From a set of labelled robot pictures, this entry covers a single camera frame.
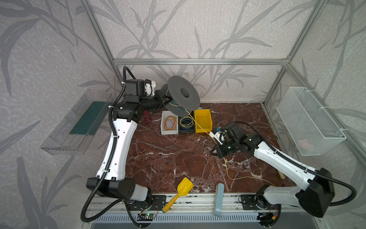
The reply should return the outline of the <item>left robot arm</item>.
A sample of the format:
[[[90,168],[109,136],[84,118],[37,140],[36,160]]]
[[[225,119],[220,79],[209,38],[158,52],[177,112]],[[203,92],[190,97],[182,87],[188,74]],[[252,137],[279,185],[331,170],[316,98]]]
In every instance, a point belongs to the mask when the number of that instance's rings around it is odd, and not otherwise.
[[[120,94],[109,106],[108,121],[112,132],[107,152],[97,175],[87,180],[86,187],[91,190],[91,194],[81,211],[81,221],[84,223],[96,220],[120,202],[138,202],[143,207],[152,205],[151,189],[126,177],[127,156],[132,137],[144,113],[156,113],[172,98],[156,90],[153,81],[136,79],[127,66],[123,67],[122,86]],[[115,198],[115,201],[96,215],[88,217],[86,212],[95,195]]]

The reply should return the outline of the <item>yellow plastic scoop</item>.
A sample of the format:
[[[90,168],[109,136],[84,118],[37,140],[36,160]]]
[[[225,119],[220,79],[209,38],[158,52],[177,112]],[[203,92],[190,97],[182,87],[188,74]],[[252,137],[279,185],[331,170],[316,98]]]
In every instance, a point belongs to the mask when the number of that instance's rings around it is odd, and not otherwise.
[[[162,212],[166,213],[172,205],[177,201],[177,199],[181,196],[186,196],[194,187],[194,184],[187,177],[183,178],[180,184],[177,187],[177,194],[162,208]]]

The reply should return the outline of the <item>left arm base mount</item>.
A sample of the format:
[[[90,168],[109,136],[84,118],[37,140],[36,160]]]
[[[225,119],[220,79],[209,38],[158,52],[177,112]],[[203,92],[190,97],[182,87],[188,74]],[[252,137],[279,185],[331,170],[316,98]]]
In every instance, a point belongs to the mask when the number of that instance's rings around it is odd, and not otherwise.
[[[133,203],[128,203],[128,209],[130,211],[142,211],[142,210],[153,210],[159,211],[166,204],[166,195],[155,195],[151,196],[151,199],[148,202],[143,201],[134,201]]]

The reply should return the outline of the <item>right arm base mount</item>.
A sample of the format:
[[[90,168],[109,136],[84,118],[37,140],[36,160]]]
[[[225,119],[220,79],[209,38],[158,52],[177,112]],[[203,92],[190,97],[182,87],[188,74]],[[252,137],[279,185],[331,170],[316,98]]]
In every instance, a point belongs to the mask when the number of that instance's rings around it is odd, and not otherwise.
[[[271,205],[262,196],[256,194],[242,194],[238,197],[243,210],[279,210],[281,205]]]

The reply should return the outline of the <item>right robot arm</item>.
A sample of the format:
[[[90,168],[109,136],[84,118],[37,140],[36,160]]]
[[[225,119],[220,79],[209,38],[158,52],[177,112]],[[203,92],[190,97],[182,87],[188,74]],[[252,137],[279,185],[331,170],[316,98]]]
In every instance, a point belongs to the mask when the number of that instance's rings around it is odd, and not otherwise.
[[[213,129],[209,135],[216,142],[211,155],[225,158],[230,154],[248,153],[271,165],[295,183],[295,187],[265,186],[257,192],[261,203],[302,208],[321,218],[329,207],[345,205],[356,198],[356,189],[332,178],[325,168],[316,170],[286,155],[271,145],[254,127],[246,134],[241,121]]]

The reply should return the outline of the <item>grey perforated cable spool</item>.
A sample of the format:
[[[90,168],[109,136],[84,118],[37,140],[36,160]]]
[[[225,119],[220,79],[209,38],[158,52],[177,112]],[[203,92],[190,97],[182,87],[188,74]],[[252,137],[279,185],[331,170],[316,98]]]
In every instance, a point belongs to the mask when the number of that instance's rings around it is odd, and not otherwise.
[[[184,117],[200,107],[200,96],[195,87],[181,76],[171,76],[161,88],[162,93],[172,100],[166,108],[173,114]]]

